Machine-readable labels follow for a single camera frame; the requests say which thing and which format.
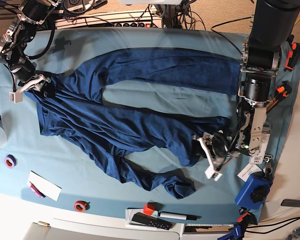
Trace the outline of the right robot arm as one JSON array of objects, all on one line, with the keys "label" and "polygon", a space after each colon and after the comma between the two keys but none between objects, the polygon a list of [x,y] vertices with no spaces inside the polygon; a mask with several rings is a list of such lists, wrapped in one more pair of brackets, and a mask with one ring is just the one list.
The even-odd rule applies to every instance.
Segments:
[{"label": "right robot arm", "polygon": [[[12,75],[9,100],[15,104],[23,101],[23,92],[39,92],[45,98],[56,95],[56,87],[51,78],[37,73],[37,65],[32,60],[41,58],[50,49],[56,30],[50,14],[61,3],[61,0],[23,0],[18,6],[20,12],[0,39],[0,63]],[[39,26],[45,21],[48,21],[51,28],[47,46],[39,54],[26,55],[24,51],[27,44],[34,39]]]}]

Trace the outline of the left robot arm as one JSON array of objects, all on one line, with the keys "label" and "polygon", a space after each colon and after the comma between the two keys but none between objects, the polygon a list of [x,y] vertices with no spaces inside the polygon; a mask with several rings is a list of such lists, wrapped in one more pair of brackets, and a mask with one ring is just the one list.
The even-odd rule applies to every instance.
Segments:
[{"label": "left robot arm", "polygon": [[251,31],[242,46],[240,73],[245,79],[237,88],[237,127],[233,136],[205,133],[198,138],[207,160],[205,176],[218,181],[233,159],[264,156],[263,135],[268,112],[290,93],[284,83],[269,95],[281,64],[292,71],[300,58],[300,43],[292,30],[300,20],[300,0],[257,0],[250,17]]}]

